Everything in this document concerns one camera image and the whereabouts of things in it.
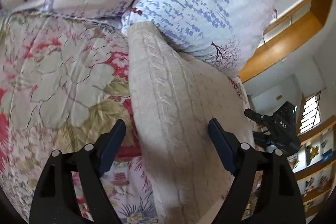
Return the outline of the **beige cable knit sweater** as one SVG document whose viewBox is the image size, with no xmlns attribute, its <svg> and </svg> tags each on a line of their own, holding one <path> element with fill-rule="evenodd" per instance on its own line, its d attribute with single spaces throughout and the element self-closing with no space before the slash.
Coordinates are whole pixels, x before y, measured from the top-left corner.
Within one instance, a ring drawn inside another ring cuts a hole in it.
<svg viewBox="0 0 336 224">
<path fill-rule="evenodd" d="M 159 223 L 211 223 L 233 182 L 207 132 L 211 119 L 253 144 L 252 123 L 223 73 L 178 53 L 150 22 L 132 25 L 129 89 Z"/>
</svg>

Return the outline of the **floral bed quilt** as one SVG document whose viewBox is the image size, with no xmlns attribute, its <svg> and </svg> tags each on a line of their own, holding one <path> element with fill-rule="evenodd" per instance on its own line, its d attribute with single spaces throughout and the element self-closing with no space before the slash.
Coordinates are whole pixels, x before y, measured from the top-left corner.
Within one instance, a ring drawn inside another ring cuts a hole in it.
<svg viewBox="0 0 336 224">
<path fill-rule="evenodd" d="M 27 13 L 1 19 L 1 188 L 23 219 L 51 152 L 78 151 L 121 119 L 126 136 L 102 185 L 123 223 L 159 223 L 129 68 L 127 35 L 107 24 Z"/>
</svg>

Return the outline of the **window with bars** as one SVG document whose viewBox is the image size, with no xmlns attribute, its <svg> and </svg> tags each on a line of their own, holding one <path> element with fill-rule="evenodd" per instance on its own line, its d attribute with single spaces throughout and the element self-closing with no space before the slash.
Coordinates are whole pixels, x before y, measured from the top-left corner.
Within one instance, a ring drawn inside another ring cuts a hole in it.
<svg viewBox="0 0 336 224">
<path fill-rule="evenodd" d="M 302 119 L 300 121 L 299 133 L 304 134 L 312 130 L 321 121 L 319 114 L 319 102 L 321 91 L 306 98 L 303 106 Z"/>
</svg>

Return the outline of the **wooden wall shelf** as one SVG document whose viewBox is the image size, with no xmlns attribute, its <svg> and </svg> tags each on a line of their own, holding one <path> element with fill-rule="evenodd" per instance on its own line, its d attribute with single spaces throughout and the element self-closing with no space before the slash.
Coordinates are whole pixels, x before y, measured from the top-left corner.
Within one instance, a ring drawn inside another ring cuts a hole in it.
<svg viewBox="0 0 336 224">
<path fill-rule="evenodd" d="M 240 71 L 243 83 L 283 61 L 326 25 L 333 0 L 276 0 L 277 17 L 266 28 L 271 37 Z"/>
</svg>

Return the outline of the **white blue floral pillow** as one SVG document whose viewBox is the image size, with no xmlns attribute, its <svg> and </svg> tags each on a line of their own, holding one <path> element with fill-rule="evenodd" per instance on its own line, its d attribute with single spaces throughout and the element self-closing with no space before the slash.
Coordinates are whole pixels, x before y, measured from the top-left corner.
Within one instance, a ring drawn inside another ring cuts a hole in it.
<svg viewBox="0 0 336 224">
<path fill-rule="evenodd" d="M 135 0 L 122 32 L 151 22 L 176 51 L 235 77 L 252 57 L 274 14 L 274 0 Z"/>
</svg>

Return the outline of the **wooden bookshelf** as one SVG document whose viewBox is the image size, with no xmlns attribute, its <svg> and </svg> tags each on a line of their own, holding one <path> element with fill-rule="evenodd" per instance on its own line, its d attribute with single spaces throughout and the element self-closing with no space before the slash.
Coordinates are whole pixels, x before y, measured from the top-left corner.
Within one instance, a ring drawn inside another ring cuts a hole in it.
<svg viewBox="0 0 336 224">
<path fill-rule="evenodd" d="M 306 223 L 325 207 L 335 189 L 335 115 L 299 132 L 299 152 L 292 167 L 302 197 Z"/>
</svg>

